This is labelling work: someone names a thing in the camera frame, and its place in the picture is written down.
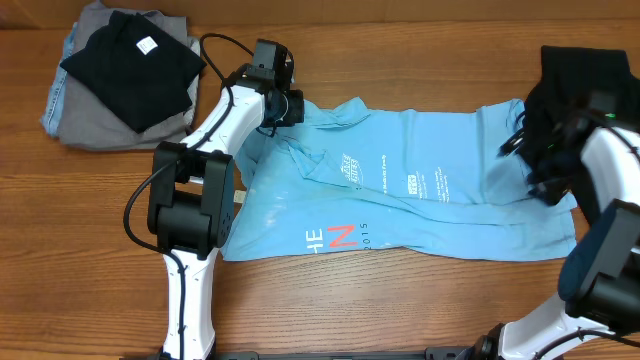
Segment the light blue printed t-shirt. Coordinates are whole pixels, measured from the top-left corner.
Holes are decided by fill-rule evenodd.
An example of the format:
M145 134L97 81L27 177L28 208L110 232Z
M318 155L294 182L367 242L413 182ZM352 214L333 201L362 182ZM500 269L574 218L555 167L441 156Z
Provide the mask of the light blue printed t-shirt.
M247 195L223 257L398 247L493 261L565 257L576 244L574 198L533 198L528 167L498 153L523 112L519 99L471 113L307 103L301 124L241 147Z

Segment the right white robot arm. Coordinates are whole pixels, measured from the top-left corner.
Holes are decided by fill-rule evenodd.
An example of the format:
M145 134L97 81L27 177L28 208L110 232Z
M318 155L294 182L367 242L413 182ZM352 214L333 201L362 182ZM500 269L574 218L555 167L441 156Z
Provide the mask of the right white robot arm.
M634 346L639 330L639 125L595 91L551 131L530 125L500 155L535 161L532 195L551 203L574 192L589 229L566 257L557 291L525 317L496 325L446 359L560 359L597 338Z

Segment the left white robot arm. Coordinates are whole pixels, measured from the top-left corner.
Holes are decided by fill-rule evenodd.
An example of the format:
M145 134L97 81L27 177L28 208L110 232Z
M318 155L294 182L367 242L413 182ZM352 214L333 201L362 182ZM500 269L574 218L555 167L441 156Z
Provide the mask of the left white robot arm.
M293 88L295 61L282 44L260 39L252 60L221 79L217 105L178 143L162 142L152 172L129 198L123 214L137 245L130 215L149 193L147 227L157 242L168 278L168 329L157 359L212 359L215 261L231 231L234 157L254 131L272 137L303 120L303 93Z

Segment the black garment on right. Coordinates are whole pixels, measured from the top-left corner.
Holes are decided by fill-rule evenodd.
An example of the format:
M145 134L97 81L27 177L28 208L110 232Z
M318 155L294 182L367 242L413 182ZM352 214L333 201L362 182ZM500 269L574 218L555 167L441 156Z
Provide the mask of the black garment on right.
M560 131L565 147L577 152L583 172L570 192L592 224L608 203L597 198L584 161L587 139L598 128L639 129L639 79L623 50L544 45L541 67L541 79L525 100L523 127Z

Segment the folded black shirt with tag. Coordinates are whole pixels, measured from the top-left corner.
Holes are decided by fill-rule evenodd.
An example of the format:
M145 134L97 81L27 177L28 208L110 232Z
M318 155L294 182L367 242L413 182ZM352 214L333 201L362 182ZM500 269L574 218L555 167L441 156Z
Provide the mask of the folded black shirt with tag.
M115 11L61 68L137 133L186 111L205 62L141 14Z

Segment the folded light blue jeans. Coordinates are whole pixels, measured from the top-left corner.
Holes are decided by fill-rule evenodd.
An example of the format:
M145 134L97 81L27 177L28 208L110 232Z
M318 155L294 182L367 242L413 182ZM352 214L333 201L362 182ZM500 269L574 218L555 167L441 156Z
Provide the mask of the folded light blue jeans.
M74 23L70 33L64 39L62 55L58 62L59 65L72 54L76 29L77 23ZM48 92L44 113L40 117L40 124L43 126L45 132L52 138L56 138L58 134L68 75L67 71L59 65L56 67L55 77Z

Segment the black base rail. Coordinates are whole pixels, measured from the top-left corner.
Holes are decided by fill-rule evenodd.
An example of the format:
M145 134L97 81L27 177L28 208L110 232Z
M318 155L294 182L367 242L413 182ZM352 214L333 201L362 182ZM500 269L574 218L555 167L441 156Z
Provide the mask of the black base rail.
M473 350L465 347L431 347L409 352L334 352L305 354L259 354L257 352L212 351L205 360L471 360Z

